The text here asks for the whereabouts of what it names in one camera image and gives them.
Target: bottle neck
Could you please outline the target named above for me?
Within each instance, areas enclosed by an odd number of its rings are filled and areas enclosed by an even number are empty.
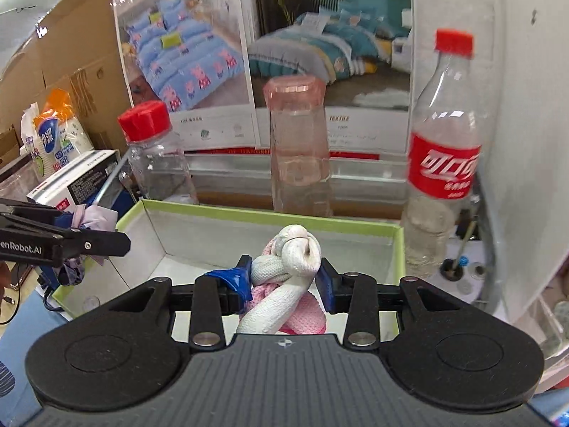
[[[449,75],[456,73],[470,73],[469,57],[458,56],[456,54],[439,53],[439,62],[436,67],[437,72],[446,72]]]

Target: bed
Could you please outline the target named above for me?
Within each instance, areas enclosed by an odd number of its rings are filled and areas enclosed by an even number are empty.
[[[136,63],[170,112],[193,109],[244,72],[243,55],[194,19],[181,0],[162,0],[126,27]]]
[[[326,15],[329,20],[318,33],[303,25],[308,14],[248,47],[251,75],[309,73],[333,84],[374,72],[377,61],[390,62],[389,42],[377,36],[378,22],[350,14]]]

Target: open box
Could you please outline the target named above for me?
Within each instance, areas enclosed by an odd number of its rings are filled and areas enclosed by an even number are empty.
[[[368,274],[378,284],[399,284],[405,275],[403,229],[391,223],[312,218],[144,200],[117,224],[132,242],[124,258],[103,267],[87,262],[83,283],[59,288],[53,298],[73,317],[132,289],[167,276],[174,285],[192,284],[211,270],[233,268],[241,255],[260,255],[285,226],[303,225],[320,242],[323,256],[339,273]],[[313,284],[311,291],[319,298]],[[327,331],[341,339],[347,315],[327,315]],[[382,340],[397,333],[393,312],[381,312]],[[239,318],[224,316],[230,342]],[[176,313],[172,337],[187,342],[190,312]]]

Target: transparent bottle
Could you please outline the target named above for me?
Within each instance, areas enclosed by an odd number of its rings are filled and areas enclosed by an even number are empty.
[[[438,30],[436,49],[436,71],[411,117],[410,194],[401,220],[407,273],[423,278],[446,258],[480,154],[480,109],[470,80],[473,36]]]
[[[129,145],[129,163],[147,199],[197,204],[190,167],[172,131],[166,104],[149,101],[118,118]]]
[[[265,85],[277,212],[332,216],[325,91],[325,83],[312,75],[275,77]]]

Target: black cable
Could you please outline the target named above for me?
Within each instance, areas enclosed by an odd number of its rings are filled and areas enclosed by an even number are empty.
[[[22,297],[22,285],[20,284],[20,268],[19,268],[19,265],[16,265],[16,268],[18,268],[18,271],[16,273],[16,275],[18,276],[18,282],[16,282],[16,284],[19,286],[18,287],[18,303],[16,304],[16,309],[14,310],[14,314],[10,317],[10,319],[8,321],[4,321],[3,323],[0,323],[0,326],[5,326],[5,325],[9,324],[16,317],[16,313],[18,313],[18,310],[20,309],[20,299]]]
[[[43,293],[43,305],[44,305],[44,307],[46,307],[47,311],[54,311],[56,313],[60,313],[63,311],[63,308],[52,307],[50,304],[47,303],[47,299],[49,298],[49,296],[51,295],[52,292],[53,292],[53,289],[51,287],[47,286],[46,291]]]

